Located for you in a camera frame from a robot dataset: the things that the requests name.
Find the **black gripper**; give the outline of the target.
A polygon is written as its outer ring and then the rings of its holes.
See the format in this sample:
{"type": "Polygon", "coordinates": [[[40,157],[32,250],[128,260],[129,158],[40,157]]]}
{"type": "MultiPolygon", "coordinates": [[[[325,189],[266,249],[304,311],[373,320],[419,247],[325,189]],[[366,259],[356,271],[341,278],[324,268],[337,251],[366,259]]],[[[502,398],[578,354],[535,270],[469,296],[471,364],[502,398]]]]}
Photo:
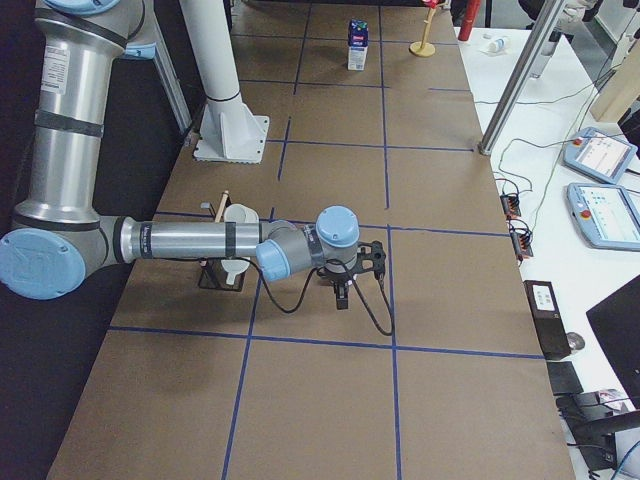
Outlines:
{"type": "Polygon", "coordinates": [[[327,280],[333,287],[336,308],[346,310],[349,308],[349,286],[356,278],[353,273],[341,261],[328,261],[320,270],[319,276],[327,280]]]}

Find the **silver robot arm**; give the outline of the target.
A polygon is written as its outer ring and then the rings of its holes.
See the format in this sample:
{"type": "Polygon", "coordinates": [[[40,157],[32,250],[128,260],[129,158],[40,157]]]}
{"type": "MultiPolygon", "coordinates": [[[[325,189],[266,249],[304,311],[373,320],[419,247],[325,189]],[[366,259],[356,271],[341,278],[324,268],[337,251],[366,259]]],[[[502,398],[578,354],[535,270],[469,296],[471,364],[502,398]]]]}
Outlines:
{"type": "Polygon", "coordinates": [[[92,205],[111,69],[119,57],[153,54],[159,29],[150,1],[40,1],[46,38],[28,197],[1,240],[1,280],[26,298],[49,300],[95,271],[137,259],[236,259],[265,281],[325,269],[351,280],[359,225],[346,207],[315,223],[138,222],[92,205]]]}

